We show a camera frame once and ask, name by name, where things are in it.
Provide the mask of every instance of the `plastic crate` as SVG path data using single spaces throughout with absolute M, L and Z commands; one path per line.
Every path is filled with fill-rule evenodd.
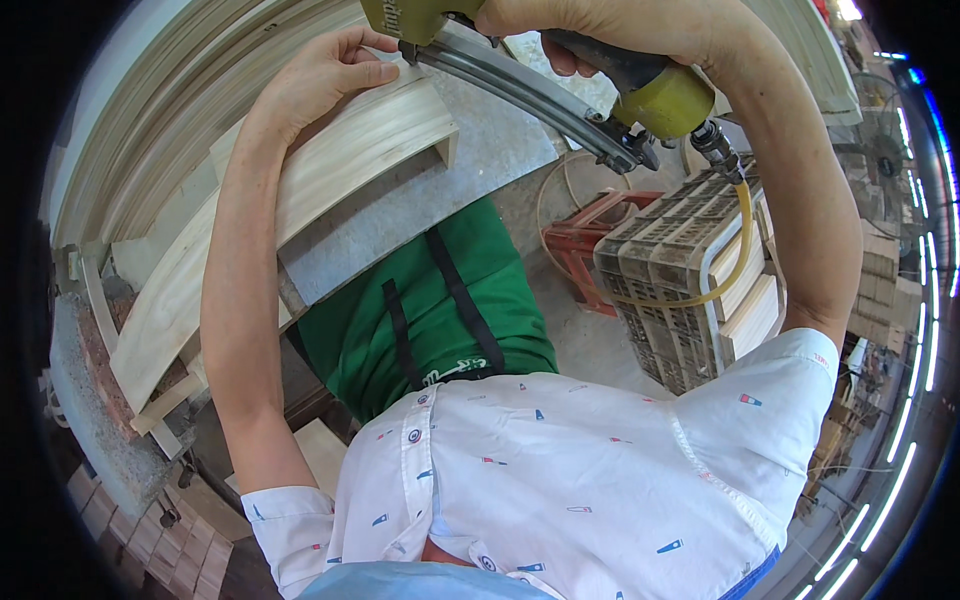
M 741 157 L 754 205 L 762 195 L 753 156 Z M 687 178 L 594 248 L 607 289 L 618 296 L 688 300 L 709 291 L 710 262 L 740 231 L 736 190 L 706 170 Z M 720 345 L 713 302 L 690 308 L 613 303 L 626 324 L 643 370 L 680 395 L 707 383 L 732 363 Z

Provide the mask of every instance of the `forearm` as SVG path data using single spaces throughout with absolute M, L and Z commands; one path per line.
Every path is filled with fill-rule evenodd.
M 221 421 L 282 414 L 275 213 L 285 152 L 254 107 L 224 175 L 204 273 L 201 343 Z
M 749 10 L 708 70 L 755 153 L 788 290 L 784 328 L 826 324 L 842 345 L 862 262 L 859 217 L 823 117 L 780 42 Z

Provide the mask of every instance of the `curved wooden board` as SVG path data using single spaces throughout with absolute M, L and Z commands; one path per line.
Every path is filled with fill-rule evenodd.
M 458 131 L 422 71 L 398 64 L 395 82 L 359 95 L 287 159 L 276 206 L 278 248 L 363 184 Z M 110 366 L 135 413 L 200 326 L 219 193 L 210 195 L 163 255 L 120 332 Z

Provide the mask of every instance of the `red stool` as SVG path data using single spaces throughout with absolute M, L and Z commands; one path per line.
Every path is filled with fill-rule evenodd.
M 599 287 L 593 282 L 593 276 L 590 273 L 593 267 L 593 247 L 630 217 L 629 210 L 625 210 L 622 217 L 607 215 L 607 213 L 620 203 L 635 204 L 637 208 L 643 208 L 662 195 L 663 192 L 633 190 L 600 192 L 596 200 L 587 204 L 583 210 L 566 221 L 557 221 L 543 228 L 543 241 L 547 249 L 562 265 L 566 266 L 576 281 L 577 288 L 583 295 L 582 300 L 576 299 L 576 301 L 583 308 L 608 317 L 616 317 L 616 311 L 611 304 L 607 304 L 601 296 L 584 287 L 584 285 Z

